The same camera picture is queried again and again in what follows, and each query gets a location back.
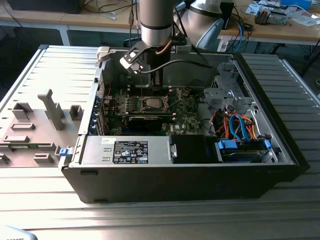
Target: motherboard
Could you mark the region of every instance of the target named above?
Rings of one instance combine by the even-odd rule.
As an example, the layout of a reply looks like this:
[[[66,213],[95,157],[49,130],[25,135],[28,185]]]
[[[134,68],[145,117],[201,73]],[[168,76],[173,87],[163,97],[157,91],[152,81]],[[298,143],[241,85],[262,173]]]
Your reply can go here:
[[[115,136],[202,134],[196,96],[190,88],[169,87],[162,95],[120,89],[104,97],[105,133]]]

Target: warning label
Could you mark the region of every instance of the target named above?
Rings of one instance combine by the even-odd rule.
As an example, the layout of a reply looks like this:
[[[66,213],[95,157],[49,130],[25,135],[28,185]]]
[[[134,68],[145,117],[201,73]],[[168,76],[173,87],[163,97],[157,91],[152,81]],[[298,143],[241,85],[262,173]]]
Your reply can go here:
[[[113,152],[114,164],[147,164],[147,141],[115,141]]]

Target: metal grating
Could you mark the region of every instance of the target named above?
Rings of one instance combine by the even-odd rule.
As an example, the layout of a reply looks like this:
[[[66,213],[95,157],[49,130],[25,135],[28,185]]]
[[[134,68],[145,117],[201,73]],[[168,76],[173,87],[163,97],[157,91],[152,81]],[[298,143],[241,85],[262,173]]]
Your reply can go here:
[[[307,161],[320,161],[320,102],[276,55],[243,54]]]
[[[276,109],[284,114],[318,111]],[[26,229],[39,240],[319,239],[320,160],[312,150],[303,152],[311,168],[260,199],[85,204],[58,168],[0,168],[0,224]]]

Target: wooden table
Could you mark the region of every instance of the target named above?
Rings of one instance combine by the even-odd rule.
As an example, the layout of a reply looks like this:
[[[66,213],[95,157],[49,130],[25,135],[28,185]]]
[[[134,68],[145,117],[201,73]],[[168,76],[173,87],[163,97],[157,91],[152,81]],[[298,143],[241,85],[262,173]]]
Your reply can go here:
[[[130,7],[116,11],[115,19],[108,18],[99,13],[89,12],[83,9],[80,14],[66,14],[59,12],[41,12],[41,11],[16,11],[12,10],[6,0],[0,0],[0,25],[15,26],[19,25],[5,10],[2,1],[7,10],[14,18],[23,26],[31,28],[46,28],[57,29],[60,31],[62,42],[65,46],[71,45],[69,38],[70,30],[78,31],[95,31],[95,32],[114,32],[114,33],[129,33],[128,18]],[[103,4],[113,4],[116,0],[98,0],[99,6]],[[110,11],[126,5],[130,5],[130,0],[121,1],[119,4],[104,7],[104,11]],[[270,42],[284,44],[302,44],[315,45],[320,38],[320,31],[317,25],[306,27],[299,23],[288,21],[285,26],[282,25],[258,25],[255,24],[254,16],[245,14],[247,6],[251,4],[251,0],[236,0],[236,8],[245,23],[253,25],[253,31],[250,36],[250,41],[254,42]],[[97,11],[96,3],[93,1],[87,6],[92,11]],[[311,8],[311,11],[319,11],[320,9]],[[230,23],[228,30],[222,30],[219,39],[221,39],[218,50],[224,51],[228,42],[238,35],[238,30],[235,23]]]

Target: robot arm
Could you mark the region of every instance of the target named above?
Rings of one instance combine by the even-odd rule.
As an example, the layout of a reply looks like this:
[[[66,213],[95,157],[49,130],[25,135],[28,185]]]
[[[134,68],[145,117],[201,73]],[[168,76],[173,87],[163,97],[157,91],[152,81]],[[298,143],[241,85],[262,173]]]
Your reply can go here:
[[[186,33],[190,35],[191,43],[196,47],[208,49],[212,39],[217,38],[222,29],[223,20],[219,15],[221,13],[220,2],[218,8],[217,1],[213,2],[212,0],[197,0],[190,6],[190,9],[184,11],[182,18],[180,18],[177,14],[174,17],[175,1],[173,0],[140,0],[142,41],[137,42],[124,54],[120,60],[122,66],[127,70],[132,70],[135,74],[150,73],[152,88],[155,91],[158,91],[163,85],[162,68],[168,63],[188,62],[211,68],[208,64],[182,59],[169,61],[171,45],[183,46],[190,42],[186,36],[173,35],[174,18],[179,28],[182,25],[187,26]],[[141,55],[144,63],[150,66],[150,71],[143,71],[142,63],[138,59]]]

